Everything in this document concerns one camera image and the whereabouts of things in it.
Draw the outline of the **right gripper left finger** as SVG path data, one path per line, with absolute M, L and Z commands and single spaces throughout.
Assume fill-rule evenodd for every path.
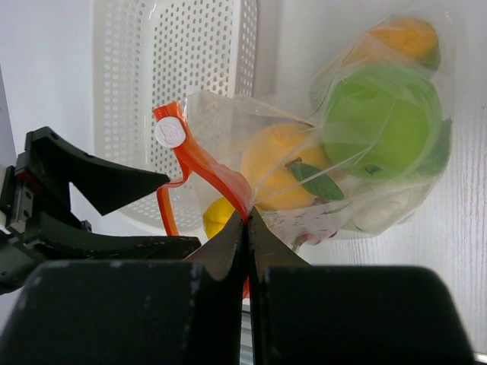
M 237 214 L 182 261 L 60 260 L 27 279 L 3 364 L 236 364 L 244 285 Z

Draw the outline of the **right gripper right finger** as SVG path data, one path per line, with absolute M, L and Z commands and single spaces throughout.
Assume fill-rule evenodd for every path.
M 432 270 L 305 262 L 247 223 L 257 364 L 472 364 L 449 290 Z

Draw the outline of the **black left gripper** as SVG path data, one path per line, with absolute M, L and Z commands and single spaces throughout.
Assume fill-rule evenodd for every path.
M 90 155 L 42 127 L 26 134 L 24 181 L 33 192 L 70 210 L 69 185 L 99 214 L 123 208 L 170 182 L 167 175 Z M 42 262 L 24 234 L 33 213 L 33 193 L 13 166 L 1 167 L 1 294 L 21 288 Z M 191 236 L 107 236 L 62 223 L 48 214 L 33 218 L 35 247 L 49 259 L 182 260 L 201 247 Z

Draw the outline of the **red grape bunch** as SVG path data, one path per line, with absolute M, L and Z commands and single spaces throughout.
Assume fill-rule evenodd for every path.
M 262 211 L 268 229 L 286 245 L 316 245 L 337 233 L 352 216 L 352 203 L 330 202 L 307 208 Z

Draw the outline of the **yellow bell pepper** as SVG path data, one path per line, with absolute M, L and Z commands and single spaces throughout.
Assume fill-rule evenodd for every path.
M 225 197 L 210 204 L 202 216 L 203 228 L 209 240 L 224 228 L 233 213 L 234 207 Z

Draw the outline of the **orange peach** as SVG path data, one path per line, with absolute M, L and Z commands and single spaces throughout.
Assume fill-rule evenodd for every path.
M 317 130 L 298 122 L 282 122 L 257 132 L 246 144 L 240 171 L 266 211 L 307 208 L 316 201 L 345 198 L 318 138 Z

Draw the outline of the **clear orange zip bag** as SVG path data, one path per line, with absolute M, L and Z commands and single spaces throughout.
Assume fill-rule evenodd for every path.
M 301 87 L 260 99 L 210 91 L 154 109 L 154 136 L 181 174 L 157 191 L 176 236 L 173 192 L 193 186 L 208 238 L 256 210 L 293 250 L 405 220 L 450 159 L 457 26 L 417 1 L 362 33 Z

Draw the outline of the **green apple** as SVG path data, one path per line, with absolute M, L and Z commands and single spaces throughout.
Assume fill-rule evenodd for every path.
M 353 176 L 392 179 L 416 170 L 431 153 L 443 122 L 432 82 L 400 65 L 369 65 L 330 93 L 323 146 Z

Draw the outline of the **yellow green mango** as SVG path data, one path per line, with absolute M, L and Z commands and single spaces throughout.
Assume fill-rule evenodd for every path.
M 436 29 L 415 17 L 395 18 L 364 32 L 343 59 L 345 65 L 389 62 L 437 70 L 441 51 Z

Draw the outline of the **white perforated plastic basket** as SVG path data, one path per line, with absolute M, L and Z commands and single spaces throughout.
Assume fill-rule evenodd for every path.
M 186 102 L 190 130 L 215 159 L 240 166 L 253 92 L 255 1 L 96 1 L 94 150 L 98 157 L 177 179 L 155 137 L 153 109 Z

